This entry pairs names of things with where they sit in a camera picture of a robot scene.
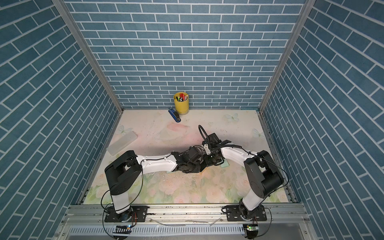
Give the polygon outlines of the green box lid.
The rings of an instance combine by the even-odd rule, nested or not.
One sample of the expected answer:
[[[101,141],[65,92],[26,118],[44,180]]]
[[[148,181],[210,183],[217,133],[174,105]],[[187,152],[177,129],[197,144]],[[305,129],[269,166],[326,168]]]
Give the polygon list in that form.
[[[221,168],[226,168],[226,167],[229,167],[229,163],[227,161],[227,159],[224,159],[223,162],[220,164],[220,167]]]

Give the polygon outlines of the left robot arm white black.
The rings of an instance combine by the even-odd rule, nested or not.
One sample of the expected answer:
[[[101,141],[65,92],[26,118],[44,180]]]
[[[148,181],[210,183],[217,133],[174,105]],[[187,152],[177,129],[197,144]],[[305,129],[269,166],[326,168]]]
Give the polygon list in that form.
[[[109,193],[116,214],[128,211],[133,201],[129,200],[129,189],[139,176],[156,172],[199,173],[206,151],[202,147],[190,147],[184,152],[171,152],[163,156],[141,156],[127,151],[105,168]]]

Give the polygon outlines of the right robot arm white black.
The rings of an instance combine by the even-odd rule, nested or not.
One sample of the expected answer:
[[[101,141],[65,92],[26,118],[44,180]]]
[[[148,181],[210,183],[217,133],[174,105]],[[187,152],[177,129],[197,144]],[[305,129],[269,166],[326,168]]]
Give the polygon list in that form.
[[[216,134],[208,135],[203,126],[198,126],[203,138],[203,166],[218,166],[225,160],[231,160],[243,166],[247,173],[251,190],[239,202],[239,211],[245,218],[258,208],[264,200],[284,185],[281,169],[267,151],[252,152],[230,141],[221,141]]]

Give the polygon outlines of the blue stapler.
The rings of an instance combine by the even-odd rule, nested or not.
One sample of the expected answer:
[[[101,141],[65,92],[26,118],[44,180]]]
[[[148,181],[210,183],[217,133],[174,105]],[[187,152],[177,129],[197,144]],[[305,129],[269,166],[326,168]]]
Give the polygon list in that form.
[[[175,120],[176,123],[181,122],[180,115],[176,110],[174,110],[173,108],[169,108],[168,112],[170,113],[170,115],[172,116],[172,118]]]

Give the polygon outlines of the yellow pen cup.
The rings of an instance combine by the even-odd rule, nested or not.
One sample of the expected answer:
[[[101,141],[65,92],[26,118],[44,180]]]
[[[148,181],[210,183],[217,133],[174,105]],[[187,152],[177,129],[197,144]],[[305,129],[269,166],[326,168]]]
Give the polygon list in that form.
[[[175,109],[176,111],[180,114],[180,115],[186,115],[188,112],[189,112],[189,97],[188,97],[188,100],[186,100],[185,102],[177,102],[175,100],[175,95],[174,94],[174,103],[175,103]]]

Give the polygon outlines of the markers in cup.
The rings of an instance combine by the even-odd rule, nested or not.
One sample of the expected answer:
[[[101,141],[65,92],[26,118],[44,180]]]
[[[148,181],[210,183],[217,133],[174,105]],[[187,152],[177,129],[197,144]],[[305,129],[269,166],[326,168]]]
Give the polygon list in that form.
[[[175,95],[175,100],[177,102],[185,102],[186,100],[188,100],[188,97],[189,96],[184,93],[179,93]]]

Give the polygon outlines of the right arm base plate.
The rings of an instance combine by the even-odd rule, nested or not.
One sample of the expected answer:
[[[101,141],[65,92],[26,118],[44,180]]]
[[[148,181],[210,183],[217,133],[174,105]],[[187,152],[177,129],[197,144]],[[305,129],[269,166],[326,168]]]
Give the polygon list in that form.
[[[248,210],[243,205],[227,205],[222,207],[222,213],[226,215],[228,222],[240,221],[266,221],[266,211],[263,205],[259,205],[254,210]]]

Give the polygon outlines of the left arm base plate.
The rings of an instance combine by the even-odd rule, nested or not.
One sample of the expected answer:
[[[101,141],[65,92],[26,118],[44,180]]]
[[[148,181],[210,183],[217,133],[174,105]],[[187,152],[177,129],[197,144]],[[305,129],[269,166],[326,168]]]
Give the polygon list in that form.
[[[145,222],[148,206],[130,206],[128,210],[122,213],[116,213],[115,208],[107,207],[105,211],[104,222],[106,223],[142,223]]]

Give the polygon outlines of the aluminium front rail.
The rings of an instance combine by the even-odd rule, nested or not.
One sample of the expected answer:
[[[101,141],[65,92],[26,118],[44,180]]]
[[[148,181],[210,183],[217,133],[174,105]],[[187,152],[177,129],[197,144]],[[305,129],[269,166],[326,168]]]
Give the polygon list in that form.
[[[246,219],[236,204],[134,205],[119,222],[97,205],[72,205],[56,240],[315,240],[302,204],[263,204]]]

